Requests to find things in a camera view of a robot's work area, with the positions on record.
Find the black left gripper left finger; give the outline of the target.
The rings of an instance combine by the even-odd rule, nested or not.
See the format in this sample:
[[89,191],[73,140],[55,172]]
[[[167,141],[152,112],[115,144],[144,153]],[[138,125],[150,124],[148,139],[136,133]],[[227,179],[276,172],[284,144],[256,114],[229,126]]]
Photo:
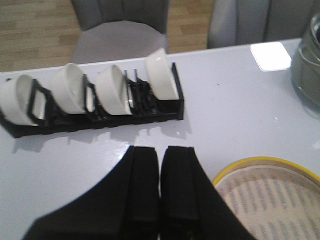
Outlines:
[[100,182],[38,218],[25,240],[156,240],[159,164],[152,147],[129,146]]

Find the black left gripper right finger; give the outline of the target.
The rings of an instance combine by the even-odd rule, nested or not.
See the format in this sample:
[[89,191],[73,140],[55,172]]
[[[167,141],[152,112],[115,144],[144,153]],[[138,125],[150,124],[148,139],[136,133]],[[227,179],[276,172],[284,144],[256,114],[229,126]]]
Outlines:
[[160,189],[162,240],[254,239],[207,177],[194,148],[167,148]]

